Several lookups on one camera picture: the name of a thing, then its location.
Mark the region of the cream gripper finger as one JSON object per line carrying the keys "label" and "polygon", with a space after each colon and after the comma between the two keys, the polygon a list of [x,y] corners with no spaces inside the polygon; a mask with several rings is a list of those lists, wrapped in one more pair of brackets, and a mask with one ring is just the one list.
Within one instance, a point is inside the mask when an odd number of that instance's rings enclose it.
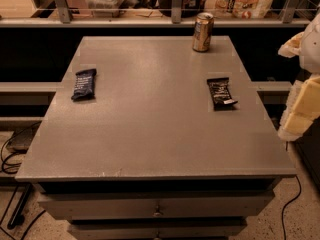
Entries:
{"label": "cream gripper finger", "polygon": [[320,117],[320,76],[311,76],[292,85],[284,110],[278,136],[284,141],[295,141]]}
{"label": "cream gripper finger", "polygon": [[304,33],[299,32],[286,41],[278,50],[280,56],[292,58],[302,54],[302,38]]}

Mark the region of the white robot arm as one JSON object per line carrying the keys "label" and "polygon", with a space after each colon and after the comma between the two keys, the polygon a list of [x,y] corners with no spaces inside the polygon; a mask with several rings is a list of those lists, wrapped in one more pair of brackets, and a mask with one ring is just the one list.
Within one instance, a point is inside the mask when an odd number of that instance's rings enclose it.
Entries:
{"label": "white robot arm", "polygon": [[278,54],[287,58],[298,56],[300,67],[311,74],[307,80],[296,80],[291,86],[280,120],[279,138],[295,141],[320,117],[320,15],[283,44]]}

